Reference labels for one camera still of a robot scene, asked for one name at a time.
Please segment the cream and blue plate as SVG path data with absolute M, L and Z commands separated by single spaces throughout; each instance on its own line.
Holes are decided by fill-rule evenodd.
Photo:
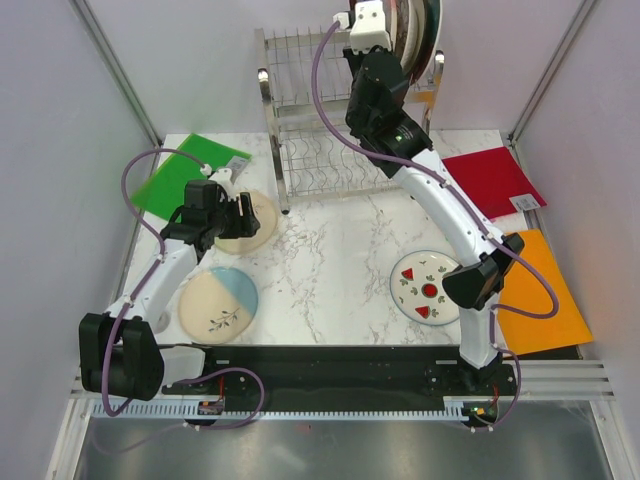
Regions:
M 238 337 L 258 310 L 253 280 L 236 268 L 213 267 L 191 279 L 179 297 L 177 314 L 196 343 L 224 344 Z

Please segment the watermelon pattern white plate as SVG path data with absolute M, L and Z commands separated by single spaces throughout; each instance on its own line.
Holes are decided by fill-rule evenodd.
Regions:
M 402 257 L 390 274 L 390 292 L 409 319 L 429 326 L 444 326 L 459 319 L 459 308 L 446 294 L 442 280 L 459 264 L 450 256 L 421 250 Z

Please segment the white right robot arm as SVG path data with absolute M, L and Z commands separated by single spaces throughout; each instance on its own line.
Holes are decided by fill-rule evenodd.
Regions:
M 490 338 L 496 305 L 523 239 L 502 233 L 448 172 L 428 134 L 403 109 L 410 81 L 399 59 L 376 46 L 357 54 L 345 48 L 352 74 L 345 121 L 365 156 L 418 202 L 444 233 L 458 259 L 443 287 L 460 311 L 458 381 L 467 392 L 483 392 L 494 381 L 498 352 Z

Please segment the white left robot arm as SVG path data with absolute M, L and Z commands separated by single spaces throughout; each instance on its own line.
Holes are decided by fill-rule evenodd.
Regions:
M 185 382 L 208 393 L 219 369 L 199 347 L 158 345 L 154 328 L 182 281 L 218 239 L 255 236 L 260 228 L 248 192 L 228 194 L 212 180 L 191 180 L 184 201 L 157 232 L 158 252 L 135 287 L 103 313 L 79 324 L 80 378 L 89 392 L 149 401 L 162 387 Z

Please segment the steel two-tier dish rack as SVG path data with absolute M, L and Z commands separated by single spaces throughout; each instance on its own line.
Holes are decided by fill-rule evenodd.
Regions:
M 363 155 L 346 147 L 320 120 L 311 94 L 311 68 L 319 33 L 269 35 L 254 30 L 257 80 L 266 119 L 278 195 L 278 209 L 288 214 L 305 201 L 372 195 L 399 187 Z M 319 98 L 332 124 L 348 137 L 344 117 L 352 81 L 342 55 L 348 34 L 334 34 L 319 66 Z M 421 123 L 429 130 L 444 72 L 444 52 L 436 48 L 426 72 L 409 89 L 406 107 L 423 107 Z

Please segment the green folder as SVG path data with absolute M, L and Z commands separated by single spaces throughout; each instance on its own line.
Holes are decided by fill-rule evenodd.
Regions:
M 233 179 L 244 170 L 252 158 L 250 153 L 191 134 L 178 147 L 180 151 L 195 156 L 213 171 L 228 167 Z M 184 190 L 190 180 L 202 180 L 200 166 L 184 156 L 171 153 L 155 173 L 135 193 L 131 202 L 145 212 L 168 220 L 183 204 Z

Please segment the white floral plate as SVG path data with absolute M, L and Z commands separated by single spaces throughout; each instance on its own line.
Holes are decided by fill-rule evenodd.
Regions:
M 425 56 L 422 50 L 429 33 L 429 4 L 427 1 L 406 1 L 403 15 L 401 67 L 411 81 L 415 82 L 420 76 L 419 70 Z

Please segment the dark green rimmed plate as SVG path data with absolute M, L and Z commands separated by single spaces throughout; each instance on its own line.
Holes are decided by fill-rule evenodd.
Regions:
M 428 21 L 429 33 L 428 33 L 428 39 L 424 42 L 424 45 L 423 45 L 422 52 L 425 54 L 425 56 L 423 58 L 423 63 L 419 70 L 420 76 L 415 82 L 412 82 L 410 79 L 411 84 L 416 83 L 422 77 L 425 70 L 433 60 L 438 47 L 441 24 L 442 24 L 443 7 L 442 7 L 441 0 L 417 0 L 417 1 L 427 1 L 429 4 L 429 12 L 430 12 L 430 19 Z

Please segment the red folder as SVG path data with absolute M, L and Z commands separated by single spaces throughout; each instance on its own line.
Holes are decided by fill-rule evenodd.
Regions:
M 443 163 L 491 220 L 547 206 L 507 147 L 449 157 Z

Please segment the orange clip file folder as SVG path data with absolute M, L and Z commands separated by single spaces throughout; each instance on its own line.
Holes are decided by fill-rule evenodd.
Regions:
M 532 229 L 521 232 L 520 236 L 525 242 L 521 257 L 550 284 L 559 300 L 559 311 L 550 319 L 540 320 L 498 310 L 497 322 L 506 346 L 517 355 L 523 355 L 592 342 L 593 335 L 542 232 Z M 519 263 L 513 266 L 506 277 L 500 302 L 534 313 L 545 313 L 552 307 L 551 298 L 543 285 Z

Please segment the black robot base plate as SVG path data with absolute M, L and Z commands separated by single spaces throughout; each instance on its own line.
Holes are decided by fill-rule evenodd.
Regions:
M 231 406 L 440 407 L 447 396 L 506 397 L 510 364 L 467 365 L 455 346 L 217 346 L 205 373 L 219 378 L 163 388 L 165 394 L 221 394 Z

